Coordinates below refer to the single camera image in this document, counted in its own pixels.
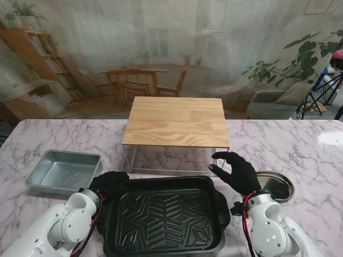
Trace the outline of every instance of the black glove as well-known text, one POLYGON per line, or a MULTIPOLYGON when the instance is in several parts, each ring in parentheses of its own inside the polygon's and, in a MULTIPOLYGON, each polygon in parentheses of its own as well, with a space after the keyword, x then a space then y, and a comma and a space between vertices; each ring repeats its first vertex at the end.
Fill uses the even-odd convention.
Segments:
POLYGON ((126 172, 109 171, 93 178, 89 187, 94 193, 101 193, 104 199, 111 198, 116 193, 120 183, 129 180, 126 172))
POLYGON ((256 171, 242 156, 233 152, 217 152, 214 159, 224 159, 232 167, 231 174, 223 171, 217 165, 211 164, 209 169, 221 180, 229 184, 236 192, 248 195, 261 190, 256 171))

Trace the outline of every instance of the window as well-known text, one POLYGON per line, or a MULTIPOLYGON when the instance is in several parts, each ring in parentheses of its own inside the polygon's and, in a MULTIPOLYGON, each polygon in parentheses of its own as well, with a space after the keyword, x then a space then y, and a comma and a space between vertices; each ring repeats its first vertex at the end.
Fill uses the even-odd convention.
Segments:
POLYGON ((150 52, 154 57, 168 56, 167 30, 149 29, 148 30, 150 52))
POLYGON ((217 41, 214 39, 207 40, 206 56, 214 57, 216 49, 217 49, 217 41))

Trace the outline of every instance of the embossed pattern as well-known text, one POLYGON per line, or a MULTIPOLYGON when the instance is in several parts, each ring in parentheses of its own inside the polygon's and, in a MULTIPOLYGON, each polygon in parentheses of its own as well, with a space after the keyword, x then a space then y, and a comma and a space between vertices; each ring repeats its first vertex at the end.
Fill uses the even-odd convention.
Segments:
POLYGON ((203 190, 129 192, 120 210, 118 251, 201 250, 213 242, 211 212, 203 190))

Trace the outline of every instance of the metal tray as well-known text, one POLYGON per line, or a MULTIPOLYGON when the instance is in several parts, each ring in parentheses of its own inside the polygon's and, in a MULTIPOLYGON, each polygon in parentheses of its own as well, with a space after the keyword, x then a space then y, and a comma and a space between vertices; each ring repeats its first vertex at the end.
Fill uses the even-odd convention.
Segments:
POLYGON ((256 174, 263 192, 272 194, 276 202, 285 203, 293 198, 295 187, 285 175, 275 171, 257 171, 256 174))
POLYGON ((102 170, 99 154, 49 150, 25 185, 50 194, 70 195, 87 188, 102 170))
POLYGON ((216 252, 230 222, 225 197, 205 176, 128 180, 102 210, 107 257, 216 252))

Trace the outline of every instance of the silver baking pan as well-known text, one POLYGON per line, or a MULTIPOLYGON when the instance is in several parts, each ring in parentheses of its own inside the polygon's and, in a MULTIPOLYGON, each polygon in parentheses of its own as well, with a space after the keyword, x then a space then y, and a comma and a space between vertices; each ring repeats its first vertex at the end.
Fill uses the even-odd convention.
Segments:
POLYGON ((295 187, 286 176, 275 171, 257 171, 256 174, 262 191, 272 194, 277 202, 285 203, 293 198, 295 187))
POLYGON ((47 151, 25 185, 49 194, 71 195, 88 188, 102 170, 99 154, 47 151))

